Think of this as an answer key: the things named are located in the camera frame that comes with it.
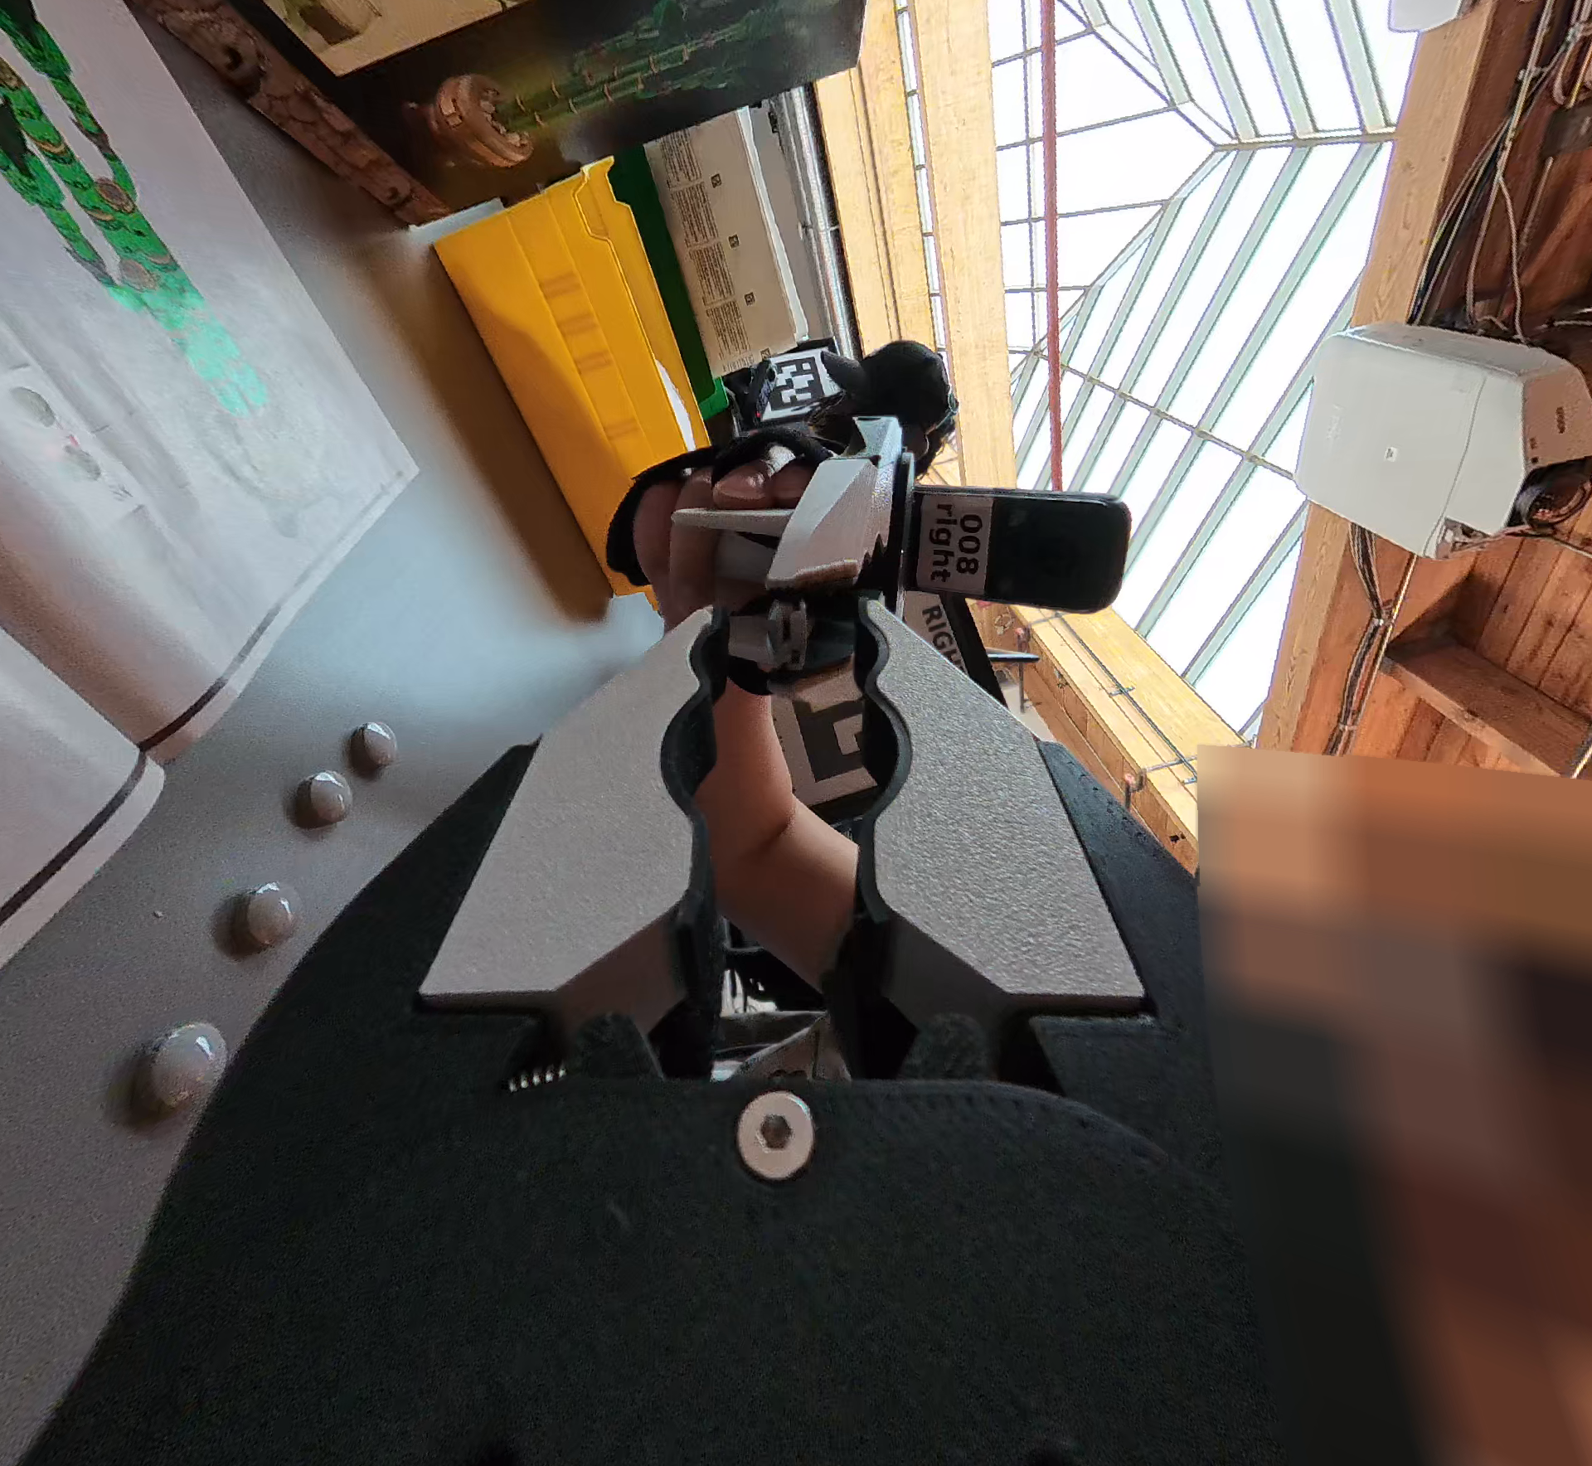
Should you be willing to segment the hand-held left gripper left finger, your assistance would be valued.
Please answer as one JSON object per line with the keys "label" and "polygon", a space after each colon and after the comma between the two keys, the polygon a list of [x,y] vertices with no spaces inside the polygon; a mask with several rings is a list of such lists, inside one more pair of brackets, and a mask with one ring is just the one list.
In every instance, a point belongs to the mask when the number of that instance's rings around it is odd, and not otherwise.
{"label": "hand-held left gripper left finger", "polygon": [[417,999],[542,1019],[565,1056],[626,1017],[672,1078],[710,1076],[724,980],[699,789],[727,615],[699,610],[533,749]]}

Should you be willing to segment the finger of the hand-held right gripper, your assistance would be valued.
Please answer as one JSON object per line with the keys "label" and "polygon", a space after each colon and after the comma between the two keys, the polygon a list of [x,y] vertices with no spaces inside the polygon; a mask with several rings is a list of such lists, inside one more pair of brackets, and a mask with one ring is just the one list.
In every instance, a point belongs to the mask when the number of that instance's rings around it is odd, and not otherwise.
{"label": "finger of the hand-held right gripper", "polygon": [[[803,600],[810,615],[807,667],[790,678],[766,671],[766,610],[775,598]],[[795,695],[807,683],[845,669],[856,652],[856,610],[839,597],[748,597],[731,612],[726,637],[726,679],[754,695]]]}
{"label": "finger of the hand-held right gripper", "polygon": [[[744,455],[722,475],[761,458]],[[818,465],[793,507],[756,510],[677,509],[682,527],[722,532],[717,575],[744,583],[748,593],[830,593],[856,585],[867,563],[884,551],[891,531],[903,453],[839,456]]]}

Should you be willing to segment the person's right hand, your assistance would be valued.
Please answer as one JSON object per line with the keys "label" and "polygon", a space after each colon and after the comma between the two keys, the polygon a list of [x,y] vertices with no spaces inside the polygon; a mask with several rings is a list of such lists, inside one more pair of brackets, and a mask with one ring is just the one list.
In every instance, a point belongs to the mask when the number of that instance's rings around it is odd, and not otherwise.
{"label": "person's right hand", "polygon": [[812,475],[812,466],[776,448],[727,470],[719,480],[709,466],[699,466],[643,494],[631,522],[631,537],[663,629],[672,630],[707,607],[731,608],[753,597],[744,583],[731,583],[717,575],[722,532],[682,527],[675,510],[793,507]]}

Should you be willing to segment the white lego instruction booklet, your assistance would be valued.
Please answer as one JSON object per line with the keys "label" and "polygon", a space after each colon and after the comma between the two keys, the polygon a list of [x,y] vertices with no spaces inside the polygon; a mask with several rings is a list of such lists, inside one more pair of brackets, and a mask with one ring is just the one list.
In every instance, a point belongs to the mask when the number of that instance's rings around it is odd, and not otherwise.
{"label": "white lego instruction booklet", "polygon": [[415,477],[121,0],[3,0],[1,953]]}

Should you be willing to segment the yellow plastic bin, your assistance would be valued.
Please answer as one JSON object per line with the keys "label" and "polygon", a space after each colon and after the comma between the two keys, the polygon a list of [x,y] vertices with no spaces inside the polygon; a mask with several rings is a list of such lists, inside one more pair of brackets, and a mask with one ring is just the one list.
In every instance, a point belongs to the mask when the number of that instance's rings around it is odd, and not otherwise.
{"label": "yellow plastic bin", "polygon": [[[614,159],[432,245],[614,597],[646,597],[607,564],[607,531],[631,482],[707,446],[687,362],[667,316]],[[699,414],[695,445],[672,418],[655,358]]]}

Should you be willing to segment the red ceiling pipe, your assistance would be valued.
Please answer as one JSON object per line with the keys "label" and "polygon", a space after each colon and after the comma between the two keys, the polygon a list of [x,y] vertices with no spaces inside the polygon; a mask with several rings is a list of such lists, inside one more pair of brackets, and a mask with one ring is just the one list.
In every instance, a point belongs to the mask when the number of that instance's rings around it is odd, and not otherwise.
{"label": "red ceiling pipe", "polygon": [[1048,433],[1048,488],[1060,492],[1063,473],[1063,419],[1060,389],[1060,230],[1058,230],[1058,0],[1040,0],[1040,80],[1041,80],[1041,183],[1045,250],[1045,421]]}

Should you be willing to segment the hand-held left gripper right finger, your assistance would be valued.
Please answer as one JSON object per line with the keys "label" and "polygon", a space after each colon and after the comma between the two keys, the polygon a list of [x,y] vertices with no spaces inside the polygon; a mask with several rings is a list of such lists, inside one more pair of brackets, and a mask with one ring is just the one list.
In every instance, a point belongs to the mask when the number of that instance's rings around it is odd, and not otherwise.
{"label": "hand-held left gripper right finger", "polygon": [[1036,737],[878,598],[856,610],[857,899],[825,999],[845,1064],[893,1078],[940,1017],[989,1058],[1033,1017],[1129,1019],[1146,987]]}

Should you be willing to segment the white printed cardboard box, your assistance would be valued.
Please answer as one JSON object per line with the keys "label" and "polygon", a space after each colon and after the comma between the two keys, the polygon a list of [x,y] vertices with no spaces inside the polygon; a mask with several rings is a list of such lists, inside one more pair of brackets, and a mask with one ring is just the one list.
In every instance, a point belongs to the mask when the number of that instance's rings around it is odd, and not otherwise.
{"label": "white printed cardboard box", "polygon": [[739,108],[645,146],[709,374],[756,367],[807,335],[768,193],[754,114]]}

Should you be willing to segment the small marker sign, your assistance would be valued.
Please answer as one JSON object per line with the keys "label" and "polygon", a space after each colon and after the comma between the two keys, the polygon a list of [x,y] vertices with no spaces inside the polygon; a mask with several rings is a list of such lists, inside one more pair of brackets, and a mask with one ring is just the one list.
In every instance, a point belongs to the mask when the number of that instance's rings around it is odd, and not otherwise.
{"label": "small marker sign", "polygon": [[808,421],[840,396],[829,372],[830,352],[807,347],[766,358],[753,374],[754,421],[785,424]]}

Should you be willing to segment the black framed marker sign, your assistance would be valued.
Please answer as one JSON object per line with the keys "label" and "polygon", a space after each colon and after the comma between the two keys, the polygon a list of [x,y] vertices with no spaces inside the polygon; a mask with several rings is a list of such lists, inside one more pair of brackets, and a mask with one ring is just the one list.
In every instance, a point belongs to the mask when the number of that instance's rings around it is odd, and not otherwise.
{"label": "black framed marker sign", "polygon": [[[905,627],[987,696],[1004,703],[1023,691],[1024,669],[1038,654],[987,649],[962,597],[906,590]],[[795,798],[827,821],[851,819],[876,794],[862,755],[864,700],[851,657],[771,693],[773,727],[790,769]]]}

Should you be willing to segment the person's right forearm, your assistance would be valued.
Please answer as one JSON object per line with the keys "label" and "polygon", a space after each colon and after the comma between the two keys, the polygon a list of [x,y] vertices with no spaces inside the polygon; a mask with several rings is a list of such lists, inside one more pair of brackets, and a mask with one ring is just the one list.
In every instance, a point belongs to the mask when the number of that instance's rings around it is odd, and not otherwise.
{"label": "person's right forearm", "polygon": [[727,683],[712,706],[712,742],[694,808],[719,911],[818,988],[852,923],[857,848],[797,799],[771,700]]}

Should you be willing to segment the white ceiling projector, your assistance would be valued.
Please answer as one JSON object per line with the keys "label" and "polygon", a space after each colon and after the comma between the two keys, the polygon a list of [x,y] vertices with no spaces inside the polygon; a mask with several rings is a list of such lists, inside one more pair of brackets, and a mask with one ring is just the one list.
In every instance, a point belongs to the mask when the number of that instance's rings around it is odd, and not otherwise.
{"label": "white ceiling projector", "polygon": [[1295,482],[1425,559],[1553,531],[1588,504],[1588,387],[1536,347],[1354,326],[1315,353]]}

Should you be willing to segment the scattered grey lego studs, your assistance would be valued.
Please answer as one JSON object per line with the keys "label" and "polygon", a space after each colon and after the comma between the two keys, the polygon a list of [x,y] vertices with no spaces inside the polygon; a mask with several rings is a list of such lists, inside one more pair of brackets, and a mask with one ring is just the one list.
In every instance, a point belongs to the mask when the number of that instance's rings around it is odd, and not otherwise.
{"label": "scattered grey lego studs", "polygon": [[[309,831],[326,831],[347,819],[353,789],[347,774],[374,779],[400,757],[400,743],[386,722],[366,722],[346,743],[347,769],[322,769],[302,779],[290,799],[290,819]],[[246,887],[231,897],[223,928],[226,953],[265,956],[293,938],[304,921],[305,899],[282,880]],[[150,1039],[133,1061],[130,1113],[135,1120],[163,1120],[199,1107],[221,1080],[229,1046],[217,1026],[185,1020]]]}

